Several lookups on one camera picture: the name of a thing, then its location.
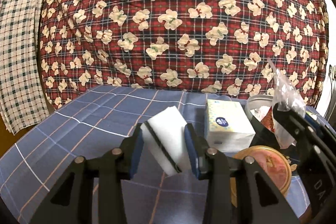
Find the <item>clear plastic swab bag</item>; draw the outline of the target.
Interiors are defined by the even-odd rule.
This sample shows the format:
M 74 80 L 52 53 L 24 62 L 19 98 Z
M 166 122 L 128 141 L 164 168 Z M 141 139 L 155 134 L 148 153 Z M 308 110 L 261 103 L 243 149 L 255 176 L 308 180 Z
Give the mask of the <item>clear plastic swab bag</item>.
M 280 112 L 281 116 L 284 117 L 285 113 L 289 110 L 293 110 L 296 114 L 304 118 L 306 114 L 306 104 L 301 94 L 297 91 L 291 80 L 288 79 L 280 69 L 276 68 L 270 58 L 267 58 L 267 62 L 274 74 L 272 111 L 277 110 Z M 276 140 L 281 149 L 287 149 L 290 145 L 295 143 L 294 137 L 280 125 L 274 114 L 272 114 L 272 119 Z

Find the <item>white black melamine sponge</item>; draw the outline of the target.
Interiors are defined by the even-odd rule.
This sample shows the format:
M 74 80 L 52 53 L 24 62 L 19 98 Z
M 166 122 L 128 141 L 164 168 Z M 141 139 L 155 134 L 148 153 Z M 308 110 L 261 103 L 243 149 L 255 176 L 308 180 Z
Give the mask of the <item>white black melamine sponge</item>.
M 143 141 L 168 176 L 191 168 L 184 129 L 187 122 L 171 106 L 141 124 Z

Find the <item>pink gold tin lid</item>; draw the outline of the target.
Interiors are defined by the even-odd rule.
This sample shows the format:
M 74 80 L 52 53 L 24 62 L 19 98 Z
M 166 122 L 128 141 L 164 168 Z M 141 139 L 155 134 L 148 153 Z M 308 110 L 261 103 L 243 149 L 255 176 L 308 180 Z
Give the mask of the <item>pink gold tin lid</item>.
M 233 158 L 242 160 L 246 156 L 252 156 L 257 161 L 286 197 L 291 183 L 291 169 L 285 156 L 271 147 L 256 145 L 239 151 Z

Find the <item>round metal tin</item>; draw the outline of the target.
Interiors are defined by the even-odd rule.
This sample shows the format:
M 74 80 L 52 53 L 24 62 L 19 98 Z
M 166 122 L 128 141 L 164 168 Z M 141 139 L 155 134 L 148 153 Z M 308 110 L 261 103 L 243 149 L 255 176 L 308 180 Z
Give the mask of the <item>round metal tin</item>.
M 272 101 L 273 96 L 266 94 L 255 95 L 248 98 L 244 110 L 249 121 L 251 122 L 252 119 L 255 118 L 260 122 L 272 107 Z

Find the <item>white tissue pack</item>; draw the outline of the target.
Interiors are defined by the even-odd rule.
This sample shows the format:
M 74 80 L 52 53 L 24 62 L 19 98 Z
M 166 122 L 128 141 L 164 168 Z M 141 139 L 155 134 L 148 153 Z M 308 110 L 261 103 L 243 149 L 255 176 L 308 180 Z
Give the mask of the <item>white tissue pack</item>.
M 221 152 L 238 152 L 248 148 L 255 131 L 239 102 L 206 102 L 205 138 L 209 146 Z

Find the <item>blue plaid tablecloth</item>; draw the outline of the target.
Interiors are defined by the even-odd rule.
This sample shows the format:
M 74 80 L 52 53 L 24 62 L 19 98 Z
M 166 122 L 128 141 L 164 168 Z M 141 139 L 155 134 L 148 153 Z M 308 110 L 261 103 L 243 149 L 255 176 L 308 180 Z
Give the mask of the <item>blue plaid tablecloth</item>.
M 1 157 L 1 198 L 19 223 L 29 223 L 76 156 L 93 159 L 121 144 L 136 124 L 170 106 L 204 132 L 207 94 L 98 86 L 61 107 Z M 138 172 L 122 183 L 129 223 L 201 223 L 207 183 L 191 171 L 166 176 L 143 149 Z

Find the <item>green white checked cloth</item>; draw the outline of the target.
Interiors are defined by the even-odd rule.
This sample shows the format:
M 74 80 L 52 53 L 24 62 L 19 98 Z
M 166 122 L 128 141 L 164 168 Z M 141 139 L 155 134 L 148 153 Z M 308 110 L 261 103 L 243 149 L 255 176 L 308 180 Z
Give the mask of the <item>green white checked cloth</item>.
M 49 115 L 38 72 L 43 0 L 1 0 L 1 117 L 17 134 Z

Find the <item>red plaid bear blanket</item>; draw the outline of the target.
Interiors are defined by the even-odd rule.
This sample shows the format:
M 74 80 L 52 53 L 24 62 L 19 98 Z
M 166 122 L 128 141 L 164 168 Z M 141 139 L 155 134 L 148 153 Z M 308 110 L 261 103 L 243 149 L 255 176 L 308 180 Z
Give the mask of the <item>red plaid bear blanket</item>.
M 43 87 L 55 108 L 97 85 L 246 99 L 275 65 L 315 106 L 328 42 L 324 0 L 45 0 Z

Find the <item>wall power outlet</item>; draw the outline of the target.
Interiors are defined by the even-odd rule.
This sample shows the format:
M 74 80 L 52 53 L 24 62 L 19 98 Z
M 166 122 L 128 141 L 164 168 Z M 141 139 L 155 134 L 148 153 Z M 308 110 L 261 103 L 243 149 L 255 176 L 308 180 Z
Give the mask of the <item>wall power outlet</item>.
M 329 65 L 329 77 L 333 80 L 335 79 L 336 74 L 336 66 L 335 65 Z

